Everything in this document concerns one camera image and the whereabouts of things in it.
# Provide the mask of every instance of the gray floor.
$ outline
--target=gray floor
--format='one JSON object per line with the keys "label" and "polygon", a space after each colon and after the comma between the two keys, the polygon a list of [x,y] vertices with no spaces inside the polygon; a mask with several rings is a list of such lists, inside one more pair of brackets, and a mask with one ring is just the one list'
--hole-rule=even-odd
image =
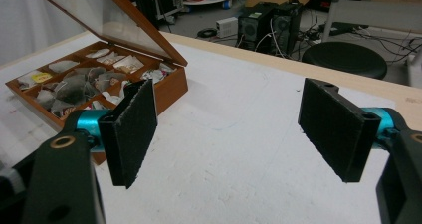
{"label": "gray floor", "polygon": [[[161,22],[159,27],[160,31],[171,32],[174,34],[197,38],[198,31],[206,28],[216,28],[216,21],[222,20],[230,17],[238,17],[241,15],[244,10],[245,0],[233,0],[232,8],[224,10],[221,6],[221,3],[210,4],[210,5],[201,5],[201,6],[191,6],[191,11],[189,13],[178,13],[175,16],[175,23],[173,25],[168,25],[164,22]],[[302,14],[301,19],[301,31],[307,30],[313,24],[323,24],[326,20],[327,13],[321,11],[305,10]],[[388,41],[406,46],[409,39],[414,36],[414,34],[409,34],[408,32],[398,32],[387,29],[373,28],[369,27],[365,30],[360,30],[359,33],[371,36],[386,37]],[[203,39],[210,42],[216,42],[227,46],[235,46],[237,36],[228,37],[224,39],[211,38]],[[355,43],[368,47],[378,54],[380,54],[388,64],[388,72],[384,81],[391,83],[401,84],[409,86],[409,77],[408,70],[405,64],[406,59],[399,60],[401,56],[392,54],[406,54],[406,51],[399,49],[398,46],[390,42],[384,42],[381,44],[379,41],[362,39],[352,34],[342,34],[334,37],[330,37],[329,41],[344,41]],[[306,49],[306,43],[297,43],[301,46],[301,54]],[[299,60],[299,53],[293,53],[292,59]]]}

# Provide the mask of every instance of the black stool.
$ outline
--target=black stool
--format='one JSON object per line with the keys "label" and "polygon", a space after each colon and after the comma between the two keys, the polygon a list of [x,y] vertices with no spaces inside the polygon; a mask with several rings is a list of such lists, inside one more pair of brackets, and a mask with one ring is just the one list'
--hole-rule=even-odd
{"label": "black stool", "polygon": [[382,80],[387,64],[376,52],[351,43],[324,42],[309,47],[302,62]]}

